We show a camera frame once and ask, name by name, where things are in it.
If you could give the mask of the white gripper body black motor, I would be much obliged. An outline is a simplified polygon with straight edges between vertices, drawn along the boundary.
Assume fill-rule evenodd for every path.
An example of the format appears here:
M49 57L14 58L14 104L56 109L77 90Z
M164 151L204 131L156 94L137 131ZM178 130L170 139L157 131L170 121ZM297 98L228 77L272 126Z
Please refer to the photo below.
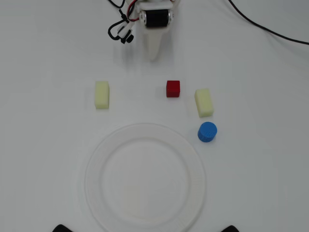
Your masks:
M139 19L148 29L165 28L173 20L172 2L138 2Z

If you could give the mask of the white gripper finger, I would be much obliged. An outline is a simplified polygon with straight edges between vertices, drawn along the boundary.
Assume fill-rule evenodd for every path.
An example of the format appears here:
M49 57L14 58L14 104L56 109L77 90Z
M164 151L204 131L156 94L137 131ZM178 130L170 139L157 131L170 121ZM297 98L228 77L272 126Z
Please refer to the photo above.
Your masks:
M150 29L145 27L143 29L143 34L146 39L147 55L150 61L156 59L160 50L162 38L166 33L167 28Z

